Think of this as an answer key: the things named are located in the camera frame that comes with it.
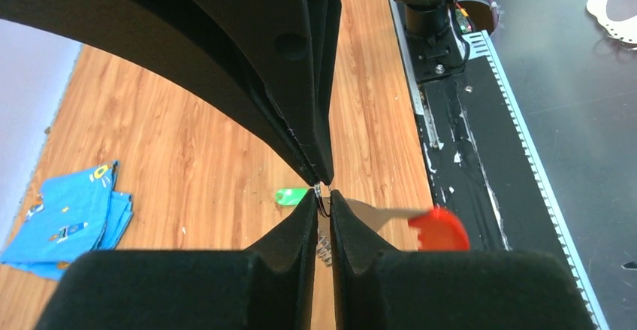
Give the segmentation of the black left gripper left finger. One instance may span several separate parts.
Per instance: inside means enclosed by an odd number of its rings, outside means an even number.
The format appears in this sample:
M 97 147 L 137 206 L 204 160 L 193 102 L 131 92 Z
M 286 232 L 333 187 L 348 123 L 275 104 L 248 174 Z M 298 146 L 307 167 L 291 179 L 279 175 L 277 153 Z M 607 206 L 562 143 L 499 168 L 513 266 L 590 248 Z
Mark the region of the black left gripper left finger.
M 244 250 L 100 250 L 65 272 L 38 329 L 308 329 L 317 198 Z

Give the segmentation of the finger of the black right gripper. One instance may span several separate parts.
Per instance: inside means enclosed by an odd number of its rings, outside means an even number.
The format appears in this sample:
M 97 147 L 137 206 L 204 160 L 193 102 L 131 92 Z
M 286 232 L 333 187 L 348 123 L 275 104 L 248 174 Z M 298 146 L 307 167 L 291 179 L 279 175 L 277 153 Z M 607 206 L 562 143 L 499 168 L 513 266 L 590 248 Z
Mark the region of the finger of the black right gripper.
M 192 0 L 263 84 L 264 114 L 308 183 L 334 178 L 329 109 L 340 0 Z
M 258 75 L 192 0 L 1 0 L 1 17 L 149 69 L 219 109 L 288 164 L 292 158 L 264 114 Z

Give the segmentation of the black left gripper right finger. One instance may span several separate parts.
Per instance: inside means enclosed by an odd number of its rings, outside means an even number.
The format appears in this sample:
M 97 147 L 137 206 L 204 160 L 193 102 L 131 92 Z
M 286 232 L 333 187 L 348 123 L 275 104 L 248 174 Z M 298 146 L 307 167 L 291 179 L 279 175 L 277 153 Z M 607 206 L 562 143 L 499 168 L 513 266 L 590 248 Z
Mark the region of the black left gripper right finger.
M 338 329 L 592 329 L 571 274 L 529 251 L 402 251 L 330 196 Z

